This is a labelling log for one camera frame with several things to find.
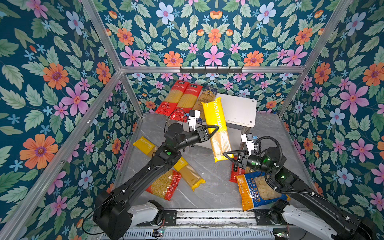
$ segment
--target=small blue flower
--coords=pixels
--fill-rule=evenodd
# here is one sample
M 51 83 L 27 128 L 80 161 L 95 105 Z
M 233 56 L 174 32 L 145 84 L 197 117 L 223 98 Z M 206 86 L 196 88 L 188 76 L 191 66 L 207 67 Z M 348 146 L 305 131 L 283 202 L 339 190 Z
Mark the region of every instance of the small blue flower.
M 167 28 L 170 28 L 171 30 L 172 30 L 172 29 L 175 29 L 175 24 L 174 24 L 174 23 L 171 23 L 171 22 L 169 22 L 169 24 L 168 24 Z
M 346 24 L 349 23 L 349 22 L 351 21 L 351 18 L 352 18 L 352 16 L 346 17 L 346 18 L 345 18 L 345 23 L 346 23 Z
M 333 174 L 333 175 L 332 175 L 332 178 L 333 178 L 334 181 L 337 181 L 337 179 L 339 178 L 339 176 L 337 176 L 336 174 Z
M 72 182 L 72 180 L 70 180 L 70 178 L 68 178 L 67 180 L 64 181 L 65 185 L 64 187 L 68 187 L 70 185 L 70 183 Z
M 89 187 L 88 187 L 88 190 L 92 190 L 94 187 L 95 187 L 94 184 L 91 183 L 91 184 L 89 185 Z
M 376 212 L 376 209 L 373 209 L 372 204 L 370 204 L 370 205 L 368 206 L 367 210 L 369 211 L 370 214 Z
M 296 10 L 298 10 L 299 8 L 301 8 L 301 4 L 302 4 L 303 2 L 302 1 L 300 1 L 300 2 L 296 2 Z
M 77 190 L 78 190 L 77 194 L 79 195 L 79 194 L 81 194 L 84 191 L 84 188 L 79 187 Z
M 313 18 L 313 13 L 307 15 L 307 19 L 311 20 Z
M 124 20 L 124 15 L 122 15 L 121 13 L 119 13 L 118 18 L 120 18 L 120 20 L 123 21 L 123 20 Z
M 36 46 L 38 47 L 37 49 L 38 52 L 44 53 L 46 51 L 46 49 L 44 49 L 44 45 L 36 44 Z
M 51 30 L 51 25 L 48 23 L 47 20 L 45 22 L 41 22 L 41 24 L 44 26 L 44 29 L 50 31 Z
M 87 32 L 86 31 L 81 31 L 82 33 L 83 33 L 83 38 L 86 38 L 86 39 L 88 39 L 88 34 L 87 34 Z
M 343 77 L 346 77 L 346 76 L 348 76 L 348 73 L 349 73 L 349 72 L 347 72 L 347 70 L 344 70 L 344 72 L 342 72 L 341 75 L 342 75 Z
M 369 8 L 369 13 L 372 13 L 374 10 L 376 9 L 376 4 L 372 5 L 370 8 Z
M 61 6 L 59 3 L 57 3 L 57 8 L 60 10 L 60 12 L 64 11 L 64 7 Z
M 52 110 L 53 108 L 50 108 L 49 106 L 47 106 L 47 108 L 43 109 L 43 112 L 47 113 L 47 116 L 49 116 L 49 114 L 52 114 Z
M 345 31 L 340 38 L 341 38 L 341 40 L 346 39 L 347 38 L 347 32 Z
M 179 17 L 180 16 L 180 12 L 175 10 L 175 12 L 173 13 L 173 15 L 175 15 L 175 17 Z
M 105 20 L 108 21 L 108 23 L 112 21 L 109 15 L 104 15 L 104 17 L 105 17 Z
M 256 23 L 256 29 L 261 30 L 261 28 L 263 28 L 263 27 L 264 27 L 263 24 L 261 24 L 261 23 Z
M 42 130 L 40 131 L 40 133 L 44 133 L 45 135 L 47 135 L 47 132 L 51 131 L 49 129 L 49 125 L 47 125 L 47 126 L 42 125 L 41 128 L 42 128 Z
M 12 122 L 11 122 L 12 125 L 14 125 L 15 122 L 16 122 L 16 123 L 20 123 L 19 120 L 18 120 L 18 119 L 20 119 L 20 117 L 16 117 L 15 114 L 12 114 L 12 117 L 8 117 L 7 119 L 10 120 L 10 121 L 12 121 Z
M 32 236 L 32 239 L 31 240 L 39 240 L 39 237 L 40 237 L 40 234 L 36 235 L 36 236 Z
M 67 235 L 67 233 L 70 231 L 70 227 L 69 226 L 65 226 L 64 227 L 64 231 L 61 233 L 61 234 L 64 234 L 64 235 Z
M 321 18 L 320 18 L 320 22 L 323 22 L 324 20 L 326 20 L 326 19 L 327 19 L 327 16 L 328 16 L 328 15 L 323 15 L 323 16 L 321 16 Z
M 9 166 L 9 168 L 14 168 L 14 171 L 17 172 L 17 170 L 19 168 L 23 168 L 22 164 L 23 164 L 23 161 L 18 161 L 17 159 L 15 159 L 14 161 L 15 164 L 12 164 L 11 166 Z
M 80 20 L 79 20 L 79 21 L 82 22 L 82 23 L 85 23 L 85 18 L 84 18 L 84 16 L 80 15 Z
M 349 160 L 351 161 L 351 164 L 356 162 L 355 157 L 352 157 L 352 156 L 349 157 Z
M 204 16 L 203 21 L 205 21 L 205 23 L 209 22 L 209 21 L 210 21 L 210 20 L 209 20 L 209 16 L 208 16 L 208 15 L 207 15 L 207 16 Z
M 34 55 L 35 55 L 34 53 L 32 53 L 32 52 L 29 53 L 27 50 L 25 50 L 25 53 L 26 53 L 26 54 L 24 55 L 24 57 L 29 58 L 30 61 L 32 61 L 32 59 L 36 59 L 36 58 L 34 57 Z
M 260 13 L 259 13 L 259 10 L 258 9 L 256 9 L 256 11 L 252 11 L 252 16 L 253 17 L 257 17 L 257 15 L 259 15 Z
M 57 197 L 60 194 L 60 188 L 56 188 L 56 191 L 53 194 Z
M 223 19 L 221 19 L 221 21 L 226 23 L 228 21 L 228 15 L 227 16 L 223 16 Z

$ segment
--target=pasta package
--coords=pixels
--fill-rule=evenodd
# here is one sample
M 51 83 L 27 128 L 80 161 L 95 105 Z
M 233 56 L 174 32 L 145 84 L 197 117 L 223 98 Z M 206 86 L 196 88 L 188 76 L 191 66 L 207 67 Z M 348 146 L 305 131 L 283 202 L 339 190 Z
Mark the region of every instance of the pasta package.
M 183 96 L 181 97 L 179 103 L 177 104 L 175 109 L 181 108 L 185 113 L 189 113 L 189 111 L 192 109 L 192 107 L 195 105 L 197 101 L 197 97 L 199 96 L 201 89 L 203 86 L 196 85 L 196 84 L 190 84 L 187 89 L 185 90 Z M 182 110 L 176 110 L 170 118 L 172 120 L 177 121 L 187 121 L 187 117 L 185 116 L 184 112 Z
M 151 186 L 147 188 L 147 192 L 152 193 L 162 199 L 170 201 L 177 185 L 181 179 L 180 173 L 171 169 L 165 174 L 161 175 Z
M 215 96 L 217 95 L 217 88 L 211 87 L 207 85 L 199 98 L 197 99 L 195 105 L 193 106 L 192 110 L 198 110 L 200 111 L 200 118 L 205 121 L 204 116 L 204 109 L 202 103 L 208 103 L 212 102 L 215 99 Z
M 187 89 L 189 82 L 184 82 L 178 80 L 173 84 L 171 90 L 168 93 L 168 96 L 164 101 L 159 105 L 159 108 L 156 110 L 156 113 L 169 116 L 173 110 L 176 109 L 178 102 L 180 101 L 183 93 Z
M 133 146 L 137 147 L 148 157 L 152 157 L 158 149 L 156 145 L 151 143 L 145 137 L 141 137 L 133 144 Z M 188 183 L 193 191 L 195 191 L 195 189 L 199 187 L 200 184 L 205 183 L 205 180 L 201 178 L 201 176 L 192 168 L 191 165 L 189 165 L 189 163 L 183 157 L 181 157 L 180 160 L 174 165 L 174 168 L 181 174 L 181 177 Z
M 223 155 L 223 152 L 232 151 L 231 143 L 229 142 L 227 124 L 225 123 L 223 106 L 221 105 L 221 98 L 210 103 L 203 103 L 205 120 L 207 125 L 219 126 L 219 130 L 211 137 L 212 151 L 215 156 L 215 162 L 227 160 Z M 208 133 L 212 133 L 213 128 L 208 128 Z
M 237 175 L 236 179 L 244 211 L 270 204 L 278 199 L 290 200 L 287 195 L 282 195 L 268 186 L 264 178 L 264 173 L 251 172 Z

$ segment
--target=floral wallpaper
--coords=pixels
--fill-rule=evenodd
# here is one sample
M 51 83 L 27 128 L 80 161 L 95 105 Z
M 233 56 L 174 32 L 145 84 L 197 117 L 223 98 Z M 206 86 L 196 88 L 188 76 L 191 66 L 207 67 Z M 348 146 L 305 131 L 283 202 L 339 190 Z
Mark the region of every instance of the floral wallpaper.
M 384 237 L 382 1 L 349 8 L 284 114 L 319 193 Z
M 317 43 L 338 1 L 94 1 L 126 66 L 298 66 Z M 321 52 L 329 55 L 328 48 Z M 220 93 L 279 110 L 297 74 L 129 75 L 143 111 L 154 110 L 176 79 L 216 85 Z
M 79 1 L 3 1 L 0 26 L 2 228 L 114 69 Z M 119 82 L 17 239 L 85 239 L 78 222 L 112 187 L 136 118 Z

